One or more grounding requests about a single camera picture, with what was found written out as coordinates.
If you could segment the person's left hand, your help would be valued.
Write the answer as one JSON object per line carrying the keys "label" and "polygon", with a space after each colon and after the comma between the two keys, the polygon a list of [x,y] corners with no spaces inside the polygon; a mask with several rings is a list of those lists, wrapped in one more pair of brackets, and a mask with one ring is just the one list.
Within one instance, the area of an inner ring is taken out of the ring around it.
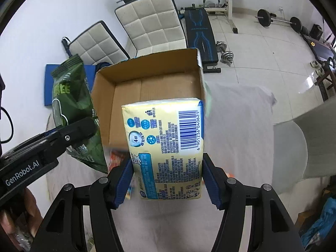
{"label": "person's left hand", "polygon": [[42,221],[36,198],[28,188],[20,194],[17,207],[1,210],[1,227],[18,251],[30,251]]}

